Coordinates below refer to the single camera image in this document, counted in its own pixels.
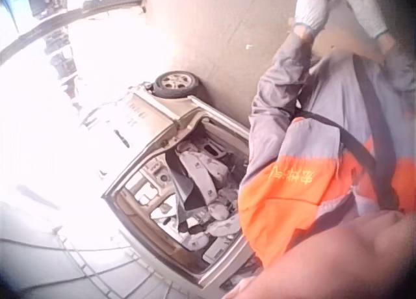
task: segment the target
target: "work jacket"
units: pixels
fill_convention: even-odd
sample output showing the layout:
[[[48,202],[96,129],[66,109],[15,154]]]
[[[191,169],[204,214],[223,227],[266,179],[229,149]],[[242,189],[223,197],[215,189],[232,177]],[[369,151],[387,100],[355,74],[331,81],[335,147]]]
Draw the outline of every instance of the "work jacket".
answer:
[[[380,210],[371,179],[343,146],[340,129],[295,116],[298,100],[303,110],[336,122],[374,153],[353,59],[351,53],[334,51],[309,72],[310,45],[291,34],[260,79],[250,116],[250,163],[240,186],[239,215],[242,231],[264,267],[319,220],[327,228],[340,224],[324,216],[351,196],[354,204],[339,213],[341,223]],[[393,137],[391,185],[398,208],[409,213],[416,209],[415,68],[397,47],[383,64],[362,63]]]

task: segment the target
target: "white glove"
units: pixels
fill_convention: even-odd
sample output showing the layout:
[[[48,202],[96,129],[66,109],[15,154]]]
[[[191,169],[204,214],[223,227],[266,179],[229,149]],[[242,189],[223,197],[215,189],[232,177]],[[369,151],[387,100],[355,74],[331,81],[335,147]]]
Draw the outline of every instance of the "white glove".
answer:
[[[387,32],[384,17],[377,0],[347,0],[360,25],[371,38]]]
[[[328,16],[328,0],[298,0],[295,26],[306,26],[311,35],[316,36],[325,27]]]

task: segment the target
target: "concrete floor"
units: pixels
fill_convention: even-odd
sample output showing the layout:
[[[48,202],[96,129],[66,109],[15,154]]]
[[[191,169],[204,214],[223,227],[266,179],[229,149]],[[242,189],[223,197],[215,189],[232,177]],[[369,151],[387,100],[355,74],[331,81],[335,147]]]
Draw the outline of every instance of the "concrete floor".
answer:
[[[402,6],[386,3],[397,28]],[[288,35],[295,6],[296,0],[148,0],[146,19],[175,42],[171,69],[195,73],[212,105],[248,125],[257,82]],[[317,54],[337,46],[379,57],[346,7],[331,14],[327,28]]]

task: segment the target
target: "hubcap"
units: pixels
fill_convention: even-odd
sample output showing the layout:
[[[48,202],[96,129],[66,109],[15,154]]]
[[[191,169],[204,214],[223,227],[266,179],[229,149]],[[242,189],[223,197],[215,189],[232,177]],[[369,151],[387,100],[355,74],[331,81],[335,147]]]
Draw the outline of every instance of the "hubcap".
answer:
[[[184,89],[188,88],[192,83],[192,78],[184,73],[172,73],[162,79],[162,85],[169,89]]]

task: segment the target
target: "shoulder strap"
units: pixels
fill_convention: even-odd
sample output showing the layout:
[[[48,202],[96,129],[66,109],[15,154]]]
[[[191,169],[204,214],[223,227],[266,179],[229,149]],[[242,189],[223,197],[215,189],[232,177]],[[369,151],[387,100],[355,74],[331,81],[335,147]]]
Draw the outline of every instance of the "shoulder strap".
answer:
[[[303,110],[299,110],[296,116],[312,118],[323,124],[338,128],[341,142],[345,148],[354,155],[358,163],[370,175],[380,208],[382,210],[397,210],[397,195],[391,186],[391,180],[396,168],[393,139],[382,112],[380,100],[365,73],[364,65],[359,57],[354,56],[354,67],[372,131],[375,157],[367,151],[360,141],[338,123],[313,112]]]

